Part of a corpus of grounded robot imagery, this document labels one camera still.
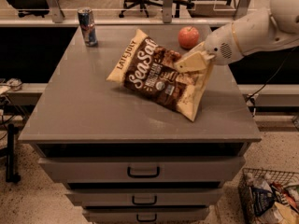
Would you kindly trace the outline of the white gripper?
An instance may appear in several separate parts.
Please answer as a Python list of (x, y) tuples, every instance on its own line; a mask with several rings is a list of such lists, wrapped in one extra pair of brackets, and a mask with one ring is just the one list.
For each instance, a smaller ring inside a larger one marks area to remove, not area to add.
[(174, 63), (178, 72), (202, 71), (213, 58), (217, 65), (228, 65), (243, 58), (232, 23), (213, 31), (206, 37), (205, 43), (196, 45), (190, 53)]

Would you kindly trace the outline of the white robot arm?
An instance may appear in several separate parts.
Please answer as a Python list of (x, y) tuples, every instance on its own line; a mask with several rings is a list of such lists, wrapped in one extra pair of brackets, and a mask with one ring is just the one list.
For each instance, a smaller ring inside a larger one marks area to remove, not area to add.
[(259, 51), (299, 45), (299, 0), (270, 0), (250, 14), (223, 25), (175, 63), (180, 72), (199, 71), (211, 63), (228, 65)]

